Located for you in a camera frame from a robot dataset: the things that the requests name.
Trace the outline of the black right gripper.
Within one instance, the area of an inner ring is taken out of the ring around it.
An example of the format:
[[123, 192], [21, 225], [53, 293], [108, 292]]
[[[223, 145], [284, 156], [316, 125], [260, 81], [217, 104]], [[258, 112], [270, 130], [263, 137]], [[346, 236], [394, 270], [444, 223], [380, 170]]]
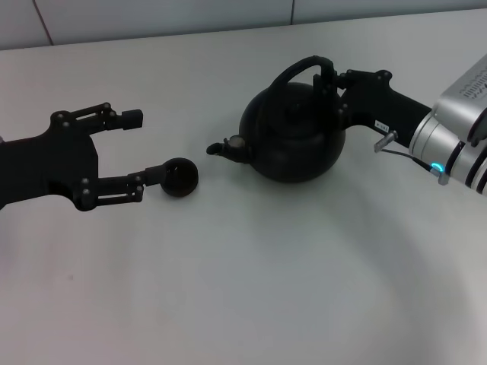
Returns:
[[391, 78], [392, 74], [386, 70], [334, 71], [331, 76], [315, 74], [313, 92], [336, 94], [336, 90], [343, 90], [338, 102], [343, 130], [360, 125], [382, 135], [395, 132], [396, 142], [407, 148], [431, 108], [393, 90]]

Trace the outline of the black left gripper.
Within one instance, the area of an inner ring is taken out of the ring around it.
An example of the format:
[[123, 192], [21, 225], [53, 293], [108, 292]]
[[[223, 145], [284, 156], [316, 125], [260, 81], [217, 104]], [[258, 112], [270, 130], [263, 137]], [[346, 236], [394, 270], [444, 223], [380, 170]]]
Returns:
[[140, 109], [118, 114], [110, 103], [52, 115], [41, 135], [1, 143], [1, 206], [47, 195], [61, 195], [79, 211], [96, 206], [140, 202], [146, 186], [166, 176], [163, 165], [126, 176], [98, 179], [98, 155], [92, 134], [138, 129]]

